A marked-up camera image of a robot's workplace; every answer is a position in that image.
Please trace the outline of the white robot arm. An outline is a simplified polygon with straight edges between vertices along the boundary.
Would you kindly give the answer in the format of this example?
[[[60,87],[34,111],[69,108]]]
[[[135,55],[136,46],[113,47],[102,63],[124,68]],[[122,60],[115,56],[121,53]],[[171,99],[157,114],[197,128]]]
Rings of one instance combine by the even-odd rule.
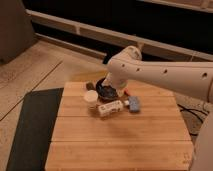
[[[213,62],[145,62],[137,47],[128,46],[110,58],[107,70],[103,85],[116,90],[137,80],[213,105]],[[213,171],[213,110],[200,128],[189,171]]]

